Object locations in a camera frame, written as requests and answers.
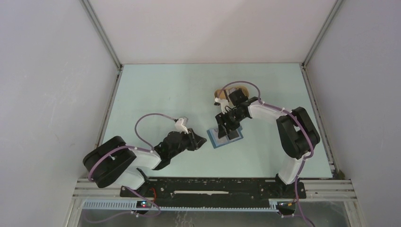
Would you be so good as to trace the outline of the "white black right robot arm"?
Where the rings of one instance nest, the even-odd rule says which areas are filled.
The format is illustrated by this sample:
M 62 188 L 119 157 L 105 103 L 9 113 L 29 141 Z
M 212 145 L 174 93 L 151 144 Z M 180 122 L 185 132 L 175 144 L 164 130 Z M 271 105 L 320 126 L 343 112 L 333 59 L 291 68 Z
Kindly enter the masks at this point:
M 246 118 L 270 121 L 276 124 L 286 157 L 276 175 L 275 192 L 286 198 L 294 191 L 293 183 L 301 172 L 304 161 L 314 152 L 320 136 L 308 112 L 298 107 L 292 111 L 269 105 L 259 97 L 249 98 L 241 89 L 231 92 L 226 99 L 215 98 L 221 113 L 215 119 L 218 127 L 210 132 L 220 142 L 239 137 L 240 122 Z

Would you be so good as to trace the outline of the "white grey card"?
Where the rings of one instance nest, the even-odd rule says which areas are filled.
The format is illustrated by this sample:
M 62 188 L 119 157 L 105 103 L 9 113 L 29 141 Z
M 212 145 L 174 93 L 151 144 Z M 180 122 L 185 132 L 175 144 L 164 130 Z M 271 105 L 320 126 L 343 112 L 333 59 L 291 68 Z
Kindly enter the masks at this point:
M 213 142 L 217 147 L 223 146 L 224 144 L 229 142 L 229 139 L 227 136 L 225 136 L 221 139 L 218 138 L 218 129 L 217 128 L 211 130 L 211 135 L 212 135 Z

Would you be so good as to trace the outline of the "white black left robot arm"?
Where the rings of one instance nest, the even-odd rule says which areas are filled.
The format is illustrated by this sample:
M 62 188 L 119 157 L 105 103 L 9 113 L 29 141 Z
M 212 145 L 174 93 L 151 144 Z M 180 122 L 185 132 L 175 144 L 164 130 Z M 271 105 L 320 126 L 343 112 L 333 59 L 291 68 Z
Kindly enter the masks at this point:
M 88 171 L 88 180 L 98 188 L 111 184 L 127 186 L 138 197 L 149 192 L 147 176 L 143 168 L 161 170 L 171 160 L 184 151 L 196 151 L 207 139 L 196 134 L 193 129 L 188 133 L 172 131 L 153 150 L 127 145 L 121 136 L 114 136 L 83 158 Z

